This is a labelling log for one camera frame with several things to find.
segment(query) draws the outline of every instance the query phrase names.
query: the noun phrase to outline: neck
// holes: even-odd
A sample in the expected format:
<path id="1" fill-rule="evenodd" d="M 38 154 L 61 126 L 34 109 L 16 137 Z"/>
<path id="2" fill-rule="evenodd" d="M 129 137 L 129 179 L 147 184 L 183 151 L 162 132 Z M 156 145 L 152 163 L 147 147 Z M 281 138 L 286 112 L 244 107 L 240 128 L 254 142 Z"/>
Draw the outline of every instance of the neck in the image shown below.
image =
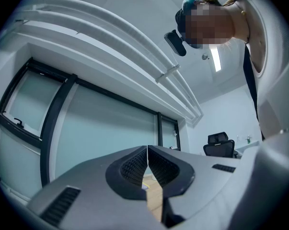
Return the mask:
<path id="1" fill-rule="evenodd" d="M 240 9 L 236 3 L 225 6 L 224 8 L 230 13 L 235 29 L 234 38 L 241 39 L 247 43 L 250 31 L 246 17 L 242 14 L 243 10 Z"/>

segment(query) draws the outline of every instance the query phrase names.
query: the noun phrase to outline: person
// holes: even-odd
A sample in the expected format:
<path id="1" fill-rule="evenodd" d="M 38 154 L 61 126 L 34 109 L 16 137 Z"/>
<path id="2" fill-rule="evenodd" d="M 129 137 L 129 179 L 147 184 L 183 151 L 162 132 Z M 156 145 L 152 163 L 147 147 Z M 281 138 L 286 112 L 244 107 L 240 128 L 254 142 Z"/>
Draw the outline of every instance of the person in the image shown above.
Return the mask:
<path id="1" fill-rule="evenodd" d="M 257 119 L 262 107 L 261 130 L 265 136 L 279 132 L 279 117 L 274 108 L 267 107 L 265 96 L 289 64 L 289 27 L 273 3 L 228 0 L 221 5 L 218 0 L 184 0 L 175 20 L 184 41 L 194 48 L 225 44 L 231 38 L 245 43 L 243 70 Z"/>

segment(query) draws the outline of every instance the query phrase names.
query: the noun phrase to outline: ceiling pipe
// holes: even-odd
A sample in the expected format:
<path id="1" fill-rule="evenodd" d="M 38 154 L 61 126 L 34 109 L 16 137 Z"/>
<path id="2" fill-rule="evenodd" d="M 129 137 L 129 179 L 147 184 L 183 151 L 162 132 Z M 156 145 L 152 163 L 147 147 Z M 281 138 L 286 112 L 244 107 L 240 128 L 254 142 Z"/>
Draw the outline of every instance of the ceiling pipe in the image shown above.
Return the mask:
<path id="1" fill-rule="evenodd" d="M 142 47 L 148 50 L 152 55 L 160 61 L 168 70 L 171 69 L 174 64 L 169 60 L 169 58 L 159 49 L 157 45 L 155 45 L 142 31 L 133 26 L 131 23 L 122 19 L 118 15 L 93 5 L 88 2 L 80 1 L 80 0 L 25 0 L 22 5 L 36 5 L 36 4 L 45 4 L 52 5 L 57 7 L 68 8 L 72 10 L 77 10 L 92 16 L 95 16 L 99 19 L 104 20 L 107 23 L 117 27 L 128 36 L 132 37 L 136 40 Z M 203 115 L 201 107 L 195 98 L 193 92 L 191 91 L 189 85 L 186 83 L 180 72 L 176 71 L 173 73 L 173 76 L 180 83 L 181 92 L 183 95 L 189 100 L 189 102 L 196 106 L 200 112 L 200 115 Z"/>
<path id="2" fill-rule="evenodd" d="M 40 10 L 24 10 L 16 11 L 13 13 L 13 18 L 15 20 L 29 20 L 29 21 L 38 21 L 45 22 L 50 24 L 59 25 L 72 29 L 78 33 L 82 33 L 91 38 L 94 38 L 105 45 L 116 50 L 126 58 L 133 61 L 144 71 L 150 74 L 153 78 L 158 78 L 162 75 L 162 71 L 157 68 L 147 57 L 145 57 L 141 52 L 135 49 L 133 46 L 114 35 L 113 33 L 101 28 L 97 25 L 94 25 L 88 21 L 66 15 L 57 12 L 51 11 L 40 11 Z M 162 81 L 162 85 L 172 92 L 183 104 L 190 109 L 190 111 L 199 117 L 196 109 L 191 105 L 191 103 L 186 99 L 186 97 L 181 93 L 181 91 L 168 79 L 165 78 Z"/>

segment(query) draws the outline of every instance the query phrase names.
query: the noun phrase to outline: mesh chair back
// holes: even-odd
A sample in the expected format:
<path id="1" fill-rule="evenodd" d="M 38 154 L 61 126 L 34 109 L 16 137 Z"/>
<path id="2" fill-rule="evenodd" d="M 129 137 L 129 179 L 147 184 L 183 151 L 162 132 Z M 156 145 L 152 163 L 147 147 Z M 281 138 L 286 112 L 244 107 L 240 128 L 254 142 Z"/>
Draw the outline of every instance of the mesh chair back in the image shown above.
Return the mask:
<path id="1" fill-rule="evenodd" d="M 213 143 L 219 143 L 221 141 L 225 141 L 228 140 L 229 137 L 227 136 L 227 134 L 225 132 L 221 132 L 221 133 L 217 133 L 217 134 L 213 134 L 208 136 L 208 144 L 213 144 Z"/>
<path id="2" fill-rule="evenodd" d="M 235 142 L 233 140 L 222 141 L 217 144 L 207 144 L 203 147 L 206 156 L 232 158 Z"/>

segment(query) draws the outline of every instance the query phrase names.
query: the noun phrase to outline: rectangular light panel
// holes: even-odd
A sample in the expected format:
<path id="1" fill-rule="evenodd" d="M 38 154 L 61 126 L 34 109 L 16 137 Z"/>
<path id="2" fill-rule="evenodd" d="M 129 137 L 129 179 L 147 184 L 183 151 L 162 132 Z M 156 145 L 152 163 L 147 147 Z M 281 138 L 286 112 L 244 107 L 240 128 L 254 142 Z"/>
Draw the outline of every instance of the rectangular light panel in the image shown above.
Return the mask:
<path id="1" fill-rule="evenodd" d="M 210 51 L 212 54 L 213 62 L 215 63 L 215 69 L 216 71 L 221 70 L 221 63 L 220 63 L 220 57 L 217 46 L 210 47 Z"/>

